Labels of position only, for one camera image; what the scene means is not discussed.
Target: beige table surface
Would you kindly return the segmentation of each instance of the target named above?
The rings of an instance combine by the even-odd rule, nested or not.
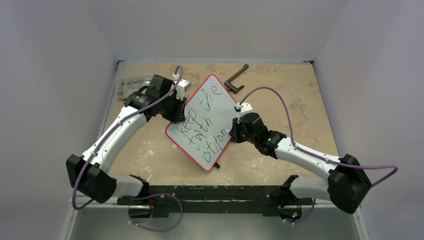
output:
[[[172,79],[176,64],[156,64],[155,74]],[[243,64],[183,64],[183,78],[192,82],[187,99],[209,74],[224,82]],[[138,63],[126,63],[123,75],[137,76]],[[238,94],[240,101],[252,89],[268,86],[277,90],[286,101],[294,129],[294,139],[308,147],[337,155],[333,134],[310,64],[250,64],[233,81],[244,85]],[[290,135],[283,105],[269,90],[252,94],[250,103],[269,130]],[[118,116],[123,102],[112,106],[112,119]],[[248,142],[230,143],[218,159],[221,168],[207,172],[179,149],[166,135],[169,122],[161,116],[152,118],[129,140],[114,162],[109,174],[139,175],[151,185],[281,185],[290,175],[316,178],[311,172],[292,163],[261,155]]]

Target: white wall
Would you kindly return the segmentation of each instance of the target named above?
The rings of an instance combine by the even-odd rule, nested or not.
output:
[[[1,239],[58,239],[115,70],[84,1],[0,1]]]
[[[120,60],[314,60],[347,0],[87,0]]]
[[[363,202],[374,240],[424,236],[423,11],[422,0],[350,0],[314,64],[340,153],[399,166]]]

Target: red whiteboard frame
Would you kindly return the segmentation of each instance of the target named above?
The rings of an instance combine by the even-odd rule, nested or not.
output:
[[[196,91],[193,93],[193,95],[191,95],[191,97],[187,100],[187,102],[185,103],[185,105],[189,104],[189,102],[192,100],[192,98],[198,93],[198,91],[202,88],[203,84],[206,83],[206,81],[211,77],[214,76],[218,82],[222,85],[222,87],[225,89],[226,93],[234,100],[234,103],[237,103],[237,101],[234,99],[234,97],[230,94],[230,92],[228,92],[227,88],[225,87],[225,85],[221,82],[221,80],[215,75],[215,74],[210,74],[209,76],[206,77],[206,79],[200,84],[200,86],[196,89]],[[223,154],[224,150],[226,149],[226,147],[228,146],[228,144],[231,141],[231,137],[229,138],[228,142],[225,144],[224,148],[222,149],[221,153],[218,155],[218,157],[216,158],[215,162],[212,164],[212,166],[209,169],[205,169],[202,165],[200,165],[200,163],[198,163],[188,152],[186,152],[171,136],[168,135],[168,128],[171,125],[171,122],[166,126],[165,128],[165,134],[166,136],[171,139],[171,141],[173,141],[173,143],[175,145],[177,145],[185,154],[187,154],[187,156],[189,156],[197,165],[199,165],[203,170],[209,172],[210,170],[212,170],[214,168],[215,163],[218,161],[218,159],[221,157],[221,155]]]

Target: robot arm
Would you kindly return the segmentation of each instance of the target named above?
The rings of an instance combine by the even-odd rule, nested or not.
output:
[[[105,131],[105,133],[81,156],[71,155],[66,161],[66,168],[70,184],[74,187],[76,179],[83,165],[95,152],[95,148],[105,139],[101,148],[92,158],[86,170],[82,173],[78,191],[92,198],[98,203],[106,202],[110,197],[138,196],[144,184],[148,184],[138,176],[109,176],[111,169],[119,152],[127,144],[130,138],[143,127],[152,117],[161,114],[170,122],[179,123],[185,120],[184,107],[187,99],[185,92],[191,87],[191,82],[181,80],[175,91],[159,104],[151,107],[143,113],[121,121],[126,116],[134,114],[138,110],[152,104],[167,94],[175,84],[175,81],[154,75],[149,86],[144,86],[133,92],[124,102],[118,117]]]
[[[307,179],[298,176],[290,177],[282,186],[289,195],[288,198],[317,198],[332,201],[339,209],[353,214],[371,188],[371,182],[363,169],[352,169],[337,165],[344,163],[360,165],[351,156],[325,154],[293,141],[285,134],[268,130],[261,117],[253,112],[250,104],[237,104],[235,110],[240,113],[232,120],[229,135],[235,143],[250,142],[258,151],[266,156],[296,164],[321,179]],[[311,154],[298,150],[302,148],[312,155],[326,159],[323,161]]]

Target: black handle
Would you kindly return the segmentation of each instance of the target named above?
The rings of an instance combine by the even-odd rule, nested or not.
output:
[[[244,85],[241,85],[240,87],[236,87],[233,84],[231,84],[231,81],[233,81],[240,74],[242,74],[244,71],[246,71],[246,69],[248,69],[248,67],[249,67],[249,64],[243,65],[243,67],[240,70],[238,70],[238,72],[236,72],[234,75],[232,75],[230,78],[228,78],[228,80],[226,80],[224,82],[224,86],[226,86],[226,89],[228,91],[231,91],[231,92],[236,94],[245,87]]]

